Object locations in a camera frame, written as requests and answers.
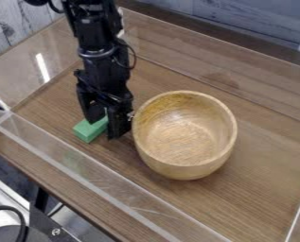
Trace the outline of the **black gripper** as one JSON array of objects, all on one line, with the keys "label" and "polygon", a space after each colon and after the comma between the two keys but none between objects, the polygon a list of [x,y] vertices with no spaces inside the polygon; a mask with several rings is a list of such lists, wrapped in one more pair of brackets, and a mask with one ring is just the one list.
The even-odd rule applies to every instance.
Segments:
[{"label": "black gripper", "polygon": [[84,117],[94,124],[108,116],[108,138],[124,136],[132,128],[133,94],[128,88],[130,70],[126,46],[90,51],[80,48],[84,68],[74,72]]}]

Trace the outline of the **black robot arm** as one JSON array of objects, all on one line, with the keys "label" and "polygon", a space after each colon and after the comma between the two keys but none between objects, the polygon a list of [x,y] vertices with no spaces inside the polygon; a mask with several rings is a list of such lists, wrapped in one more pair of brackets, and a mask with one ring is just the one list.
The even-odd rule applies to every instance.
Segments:
[{"label": "black robot arm", "polygon": [[122,15],[114,0],[25,0],[35,7],[48,5],[66,17],[78,40],[84,68],[74,71],[77,95],[89,124],[108,120],[106,137],[116,139],[132,129],[133,94],[128,88],[136,53],[120,37]]}]

